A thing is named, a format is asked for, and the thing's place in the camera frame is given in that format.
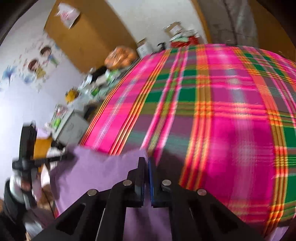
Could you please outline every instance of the white wall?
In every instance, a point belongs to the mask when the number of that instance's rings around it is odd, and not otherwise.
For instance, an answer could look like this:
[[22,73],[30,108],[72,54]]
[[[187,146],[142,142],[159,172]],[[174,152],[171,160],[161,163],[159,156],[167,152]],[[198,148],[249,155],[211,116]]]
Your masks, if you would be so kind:
[[206,42],[201,21],[190,0],[107,0],[121,21],[138,42],[147,38],[156,49],[157,44],[170,38],[164,27],[180,21],[186,29],[196,29]]
[[[9,50],[43,31],[54,3],[55,0],[39,0],[16,22],[0,46],[0,65],[7,66],[5,56]],[[11,161],[18,157],[23,123],[35,120],[42,127],[50,121],[55,105],[65,102],[65,92],[81,81],[79,71],[65,60],[39,93],[21,80],[12,81],[5,92],[0,92],[0,197],[6,179],[12,174]]]

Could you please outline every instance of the bed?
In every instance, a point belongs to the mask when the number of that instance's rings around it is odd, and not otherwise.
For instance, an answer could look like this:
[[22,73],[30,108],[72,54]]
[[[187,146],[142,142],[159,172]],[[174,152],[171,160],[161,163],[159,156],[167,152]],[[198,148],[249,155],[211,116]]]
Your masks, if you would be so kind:
[[146,150],[172,181],[205,188],[267,236],[296,205],[296,65],[246,46],[145,57],[104,101],[81,145]]

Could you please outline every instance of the plastic bag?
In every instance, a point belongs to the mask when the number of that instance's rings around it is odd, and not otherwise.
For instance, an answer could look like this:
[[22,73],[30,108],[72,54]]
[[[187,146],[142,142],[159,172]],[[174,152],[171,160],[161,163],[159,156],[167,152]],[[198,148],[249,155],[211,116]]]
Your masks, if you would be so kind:
[[110,70],[124,69],[129,67],[136,59],[137,54],[134,50],[128,47],[118,46],[108,55],[105,65]]
[[59,11],[56,14],[56,16],[61,17],[63,24],[69,29],[72,27],[73,23],[79,15],[80,12],[76,8],[71,7],[70,5],[65,3],[59,4]]

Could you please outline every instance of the screw head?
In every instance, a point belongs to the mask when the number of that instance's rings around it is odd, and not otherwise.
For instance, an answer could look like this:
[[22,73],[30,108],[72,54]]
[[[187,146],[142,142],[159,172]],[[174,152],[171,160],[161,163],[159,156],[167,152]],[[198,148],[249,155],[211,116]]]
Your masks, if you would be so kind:
[[163,184],[164,186],[169,186],[169,185],[172,184],[172,182],[171,182],[170,180],[165,179],[165,180],[162,181],[162,184]]
[[200,196],[205,196],[207,194],[207,191],[205,189],[198,189],[197,194]]
[[94,196],[94,195],[96,195],[97,192],[98,191],[96,189],[90,189],[90,190],[88,190],[87,195]]
[[123,181],[123,185],[124,186],[130,186],[132,184],[132,181],[131,180],[124,180]]

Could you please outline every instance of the cardboard box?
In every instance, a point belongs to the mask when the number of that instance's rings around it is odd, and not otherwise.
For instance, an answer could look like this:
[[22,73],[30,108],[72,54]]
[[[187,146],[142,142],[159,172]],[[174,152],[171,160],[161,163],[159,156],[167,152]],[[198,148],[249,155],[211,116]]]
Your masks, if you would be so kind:
[[137,43],[137,52],[140,56],[140,58],[144,58],[146,55],[150,55],[153,53],[153,49],[148,43],[147,39],[142,39],[140,42]]
[[185,29],[181,26],[180,22],[174,22],[171,25],[164,28],[164,31],[167,33],[167,35],[172,38],[175,35],[184,32]]

